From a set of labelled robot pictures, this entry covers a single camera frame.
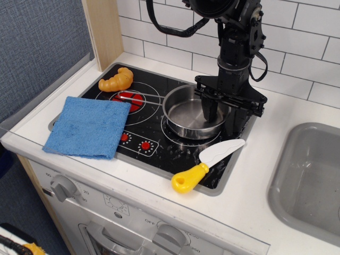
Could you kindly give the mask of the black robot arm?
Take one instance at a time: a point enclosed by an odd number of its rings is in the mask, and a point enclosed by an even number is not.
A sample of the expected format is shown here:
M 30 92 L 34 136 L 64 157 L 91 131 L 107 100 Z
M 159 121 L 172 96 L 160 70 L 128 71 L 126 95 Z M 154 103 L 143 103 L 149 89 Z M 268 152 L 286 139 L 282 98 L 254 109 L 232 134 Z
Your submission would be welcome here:
M 220 53 L 217 76 L 197 76 L 196 92 L 202 100 L 205 119 L 217 114 L 218 105 L 229 107 L 224 129 L 227 135 L 241 132 L 252 115 L 261 116 L 267 98 L 253 89 L 251 64 L 260 54 L 266 36 L 261 29 L 260 1 L 185 1 L 187 7 L 218 26 Z

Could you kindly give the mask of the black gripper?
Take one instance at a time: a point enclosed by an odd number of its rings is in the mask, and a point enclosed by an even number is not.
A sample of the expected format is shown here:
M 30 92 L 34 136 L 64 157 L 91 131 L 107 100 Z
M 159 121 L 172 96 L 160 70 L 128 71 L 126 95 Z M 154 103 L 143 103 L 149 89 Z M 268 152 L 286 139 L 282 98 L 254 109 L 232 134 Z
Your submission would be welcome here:
M 217 76 L 198 75 L 196 93 L 201 98 L 203 116 L 211 123 L 217 115 L 218 104 L 232 107 L 225 120 L 228 137 L 241 135 L 251 115 L 261 117 L 267 97 L 249 83 L 253 78 L 251 66 L 243 69 L 219 68 Z

